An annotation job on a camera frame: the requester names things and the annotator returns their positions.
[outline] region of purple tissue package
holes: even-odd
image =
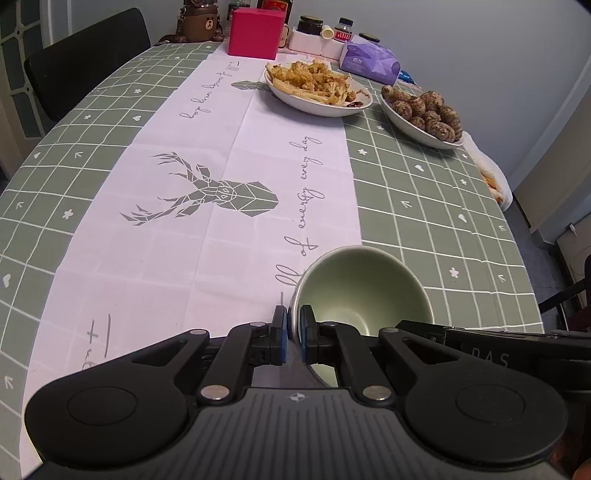
[[[386,85],[394,85],[400,73],[400,63],[390,50],[357,35],[345,44],[339,64],[341,70]]]

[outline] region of checkered tablecloth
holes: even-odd
[[[120,68],[33,150],[0,197],[0,477],[20,477],[24,385],[41,315],[95,194],[152,114],[216,44],[154,47]],[[357,79],[376,95],[381,85]],[[509,226],[463,149],[396,131],[378,103],[345,118],[363,243],[426,288],[435,321],[541,332]]]

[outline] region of silver screw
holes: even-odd
[[[370,400],[387,400],[392,392],[388,387],[382,385],[370,385],[363,389],[362,394]]]
[[[209,400],[222,400],[230,394],[230,389],[223,385],[208,385],[201,389],[201,396]]]

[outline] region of roll of tape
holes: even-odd
[[[325,25],[324,27],[322,27],[322,32],[320,33],[320,35],[325,40],[331,40],[335,36],[335,31],[328,25]]]

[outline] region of red box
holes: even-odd
[[[275,60],[285,12],[238,8],[232,14],[228,53],[238,57]]]

